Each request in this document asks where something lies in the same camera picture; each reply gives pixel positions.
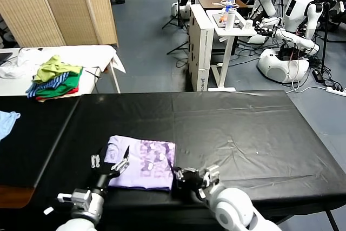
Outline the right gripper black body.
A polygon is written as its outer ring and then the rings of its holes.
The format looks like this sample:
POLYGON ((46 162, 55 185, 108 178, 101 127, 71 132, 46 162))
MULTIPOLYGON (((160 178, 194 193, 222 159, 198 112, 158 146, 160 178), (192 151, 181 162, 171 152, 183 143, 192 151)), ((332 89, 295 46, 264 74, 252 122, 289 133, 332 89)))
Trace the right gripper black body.
POLYGON ((205 200, 205 180, 201 177, 198 169, 195 168, 182 168, 184 177, 176 179, 178 189, 193 192, 196 197, 203 201, 205 200))

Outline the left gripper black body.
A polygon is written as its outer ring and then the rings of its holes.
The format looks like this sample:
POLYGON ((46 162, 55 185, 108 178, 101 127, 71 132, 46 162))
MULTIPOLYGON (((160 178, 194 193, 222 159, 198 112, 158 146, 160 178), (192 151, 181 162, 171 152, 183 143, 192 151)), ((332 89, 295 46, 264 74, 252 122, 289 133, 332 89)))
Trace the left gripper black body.
POLYGON ((91 179, 90 190, 99 195, 106 194, 111 179, 119 177, 119 171, 112 169, 114 164, 105 163, 94 170, 91 179))

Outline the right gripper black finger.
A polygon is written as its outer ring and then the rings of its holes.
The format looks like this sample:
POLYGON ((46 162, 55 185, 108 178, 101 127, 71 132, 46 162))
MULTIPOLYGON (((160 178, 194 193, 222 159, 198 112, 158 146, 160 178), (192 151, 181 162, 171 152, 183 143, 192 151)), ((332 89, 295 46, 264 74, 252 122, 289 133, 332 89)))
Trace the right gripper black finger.
POLYGON ((174 164, 169 159, 167 159, 167 162, 175 178, 182 179, 184 177, 183 169, 181 167, 174 166, 174 164))

